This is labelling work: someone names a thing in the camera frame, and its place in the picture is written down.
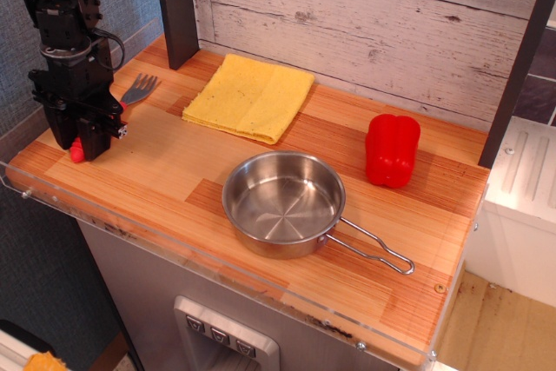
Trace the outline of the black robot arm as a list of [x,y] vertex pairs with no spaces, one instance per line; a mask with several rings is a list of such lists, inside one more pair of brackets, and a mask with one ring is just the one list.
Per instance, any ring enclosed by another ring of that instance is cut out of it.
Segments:
[[119,66],[109,44],[119,37],[101,30],[99,0],[23,0],[40,32],[45,70],[32,70],[32,95],[43,106],[57,144],[73,161],[93,161],[127,133],[122,105],[110,86]]

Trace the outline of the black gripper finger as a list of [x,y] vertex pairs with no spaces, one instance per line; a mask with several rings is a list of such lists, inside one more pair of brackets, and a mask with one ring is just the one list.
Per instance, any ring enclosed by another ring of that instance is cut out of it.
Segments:
[[76,107],[67,105],[65,109],[57,109],[45,105],[44,113],[57,144],[61,149],[69,149],[78,136]]
[[113,122],[112,116],[101,116],[94,120],[81,117],[77,120],[78,137],[86,161],[93,161],[110,149],[112,137],[110,130],[113,128]]

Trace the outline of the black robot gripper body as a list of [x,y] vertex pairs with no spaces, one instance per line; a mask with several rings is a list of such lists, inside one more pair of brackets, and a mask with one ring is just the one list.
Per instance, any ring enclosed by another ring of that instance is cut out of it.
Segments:
[[77,118],[90,120],[101,116],[114,118],[111,135],[122,138],[127,125],[121,120],[122,106],[110,93],[115,67],[112,65],[109,39],[86,36],[76,47],[57,49],[43,44],[40,52],[47,62],[46,70],[32,70],[33,95],[44,106],[65,109],[76,107]]

